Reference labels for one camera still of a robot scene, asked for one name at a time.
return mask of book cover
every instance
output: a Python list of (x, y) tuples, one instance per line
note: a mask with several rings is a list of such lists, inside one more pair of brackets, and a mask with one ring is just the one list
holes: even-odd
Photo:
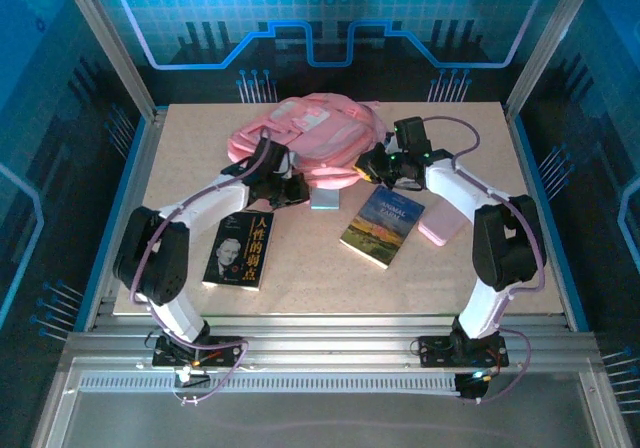
[(420, 203), (378, 186), (340, 241), (387, 268), (423, 211)]
[(202, 284), (259, 290), (272, 226), (273, 213), (238, 212), (220, 221)]

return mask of speckled table surface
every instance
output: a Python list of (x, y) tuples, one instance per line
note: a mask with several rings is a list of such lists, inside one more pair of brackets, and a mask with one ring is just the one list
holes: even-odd
[[(226, 140), (238, 127), (262, 114), (263, 104), (171, 105), (144, 198), (153, 209), (175, 203), (210, 183), (229, 165)], [(480, 147), (461, 164), (496, 188), (511, 194), (526, 188), (499, 103), (382, 103), (378, 114), (393, 121), (411, 116), (449, 115), (472, 123)], [(473, 135), (452, 122), (427, 126), (434, 148), (455, 153), (473, 143)], [(203, 315), (255, 314), (456, 314), (471, 294), (471, 225), (444, 247), (436, 247), (417, 227), (387, 270), (350, 251), (338, 241), (374, 186), (360, 181), (340, 193), (340, 210), (312, 211), (299, 205), (276, 212), (259, 292), (205, 288), (201, 284), (217, 226), (190, 247), (185, 289)], [(428, 192), (408, 196), (427, 210), (438, 200)], [(509, 313), (560, 313), (558, 288), (547, 265), (547, 287), (521, 295)], [(138, 313), (122, 287), (115, 312)]]

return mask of glass panel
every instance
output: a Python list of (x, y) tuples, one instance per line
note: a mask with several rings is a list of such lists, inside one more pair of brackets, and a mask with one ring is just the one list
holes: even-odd
[(557, 2), (102, 0), (158, 104), (505, 101)]
[[(500, 375), (490, 390), (511, 379)], [(206, 416), (193, 416), (171, 393), (80, 393), (62, 446), (171, 448), (185, 439), (247, 447), (598, 446), (582, 388), (566, 376), (528, 375), (508, 396), (477, 408), (391, 393), (225, 393), (207, 403), (198, 406), (211, 407)]]
[(139, 114), (73, 0), (0, 19), (0, 439), (29, 446)]
[[(640, 0), (586, 0), (521, 113), (590, 327), (604, 354), (630, 345), (634, 356), (640, 348), (639, 20)], [(612, 371), (625, 371), (618, 368)], [(615, 381), (632, 379), (621, 374)], [(629, 420), (640, 433), (637, 417)]]

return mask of phone case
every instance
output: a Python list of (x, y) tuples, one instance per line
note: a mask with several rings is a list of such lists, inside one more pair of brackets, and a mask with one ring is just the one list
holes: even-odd
[(418, 223), (418, 230), (434, 244), (444, 246), (469, 222), (447, 200), (440, 200)]

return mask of pink backpack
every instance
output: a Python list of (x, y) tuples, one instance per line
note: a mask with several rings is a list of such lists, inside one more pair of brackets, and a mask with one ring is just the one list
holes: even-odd
[(287, 98), (231, 135), (229, 158), (236, 163), (251, 155), (260, 130), (267, 126), (274, 141), (298, 155), (297, 168), (310, 186), (334, 190), (350, 186), (361, 178), (353, 168), (358, 156), (383, 141), (387, 132), (373, 111), (376, 106), (332, 93)]

